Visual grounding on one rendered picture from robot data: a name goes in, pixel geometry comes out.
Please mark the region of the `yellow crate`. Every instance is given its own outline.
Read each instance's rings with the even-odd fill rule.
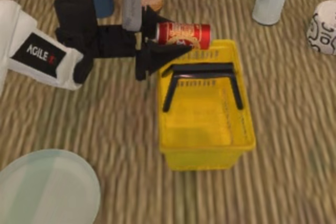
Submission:
[[[164,106],[173,76],[169,67],[178,69],[185,64],[194,67],[199,63],[209,66],[212,66],[210,63],[216,63],[215,66],[233,64],[242,109],[238,109],[231,79],[221,75],[209,78],[209,71],[206,75],[194,76],[195,79],[189,74],[181,76],[169,109]],[[255,147],[253,123],[234,41],[214,40],[210,49],[194,49],[160,69],[158,101],[160,150],[172,170],[227,169],[242,153]]]

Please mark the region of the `plate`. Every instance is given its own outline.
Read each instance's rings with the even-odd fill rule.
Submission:
[[[64,150],[41,150],[0,172],[1,224],[92,224],[100,186],[92,167]]]

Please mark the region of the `basket handle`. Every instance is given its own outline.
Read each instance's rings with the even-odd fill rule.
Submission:
[[[229,63],[196,63],[196,64],[172,64],[163,71],[162,77],[173,72],[168,91],[163,103],[163,112],[168,112],[173,100],[175,89],[180,79],[213,79],[230,78],[231,87],[239,110],[243,109],[242,97],[239,93],[238,83],[234,71],[234,65]]]

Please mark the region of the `red can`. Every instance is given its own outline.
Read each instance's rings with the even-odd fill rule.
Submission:
[[[210,25],[158,23],[156,41],[159,44],[182,44],[196,49],[208,49],[211,43]]]

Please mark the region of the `yellow plastic basket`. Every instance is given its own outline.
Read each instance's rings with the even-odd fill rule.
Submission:
[[[164,66],[158,100],[160,150],[172,170],[227,169],[255,147],[234,41],[215,40]]]

